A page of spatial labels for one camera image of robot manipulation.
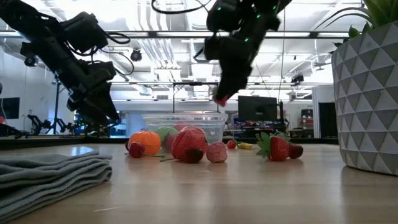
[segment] toy orange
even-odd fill
[[[156,155],[160,151],[160,137],[153,131],[138,131],[134,133],[129,139],[129,148],[132,142],[143,144],[145,153],[148,155]]]

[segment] yellow object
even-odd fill
[[[238,148],[240,149],[252,149],[253,145],[248,143],[239,143]]]

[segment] green fruit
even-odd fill
[[[173,127],[161,127],[161,128],[158,128],[155,131],[155,133],[159,135],[160,140],[162,141],[162,146],[163,146],[166,142],[166,137],[169,134],[178,134],[178,131]]]

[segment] security camera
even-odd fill
[[[133,49],[130,58],[133,62],[141,61],[142,59],[141,49]]]

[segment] ceiling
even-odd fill
[[[100,26],[106,31],[180,31],[190,37],[196,35],[191,31],[206,30],[206,11],[201,9],[189,14],[165,16],[154,12],[148,0],[24,0],[36,7],[40,12],[56,17],[60,21],[71,19],[80,11],[94,13]],[[157,7],[166,10],[181,10],[197,7],[194,0],[158,0]],[[294,32],[310,32],[339,9],[358,7],[360,0],[292,0],[279,14],[282,21],[279,39],[265,39],[259,54],[253,63],[253,71],[249,77],[248,90],[240,91],[241,95],[264,95],[289,98],[288,93],[310,93],[315,83],[332,83],[330,55],[334,50],[333,42],[338,39],[292,39]],[[352,25],[361,28],[364,20],[348,16],[325,28],[320,32],[346,32]],[[0,30],[8,29],[0,23]],[[117,76],[113,80],[112,95],[117,100],[156,98],[159,95],[172,98],[170,82],[218,82],[221,70],[218,62],[197,63],[193,55],[203,46],[203,38],[170,39],[132,39],[130,44],[120,45],[109,40],[108,50],[122,52],[130,56],[134,48],[140,48],[142,60],[134,62],[135,71],[128,77]],[[19,51],[23,39],[6,39],[5,50],[14,54]],[[131,64],[121,56],[100,55],[98,60],[112,60],[125,73],[131,70]],[[292,77],[302,74],[306,85],[291,87]],[[267,85],[254,85],[255,82],[267,82]],[[145,85],[131,85],[137,82]],[[162,82],[153,86],[152,82]],[[185,86],[178,91],[176,98],[209,98],[208,86]]]

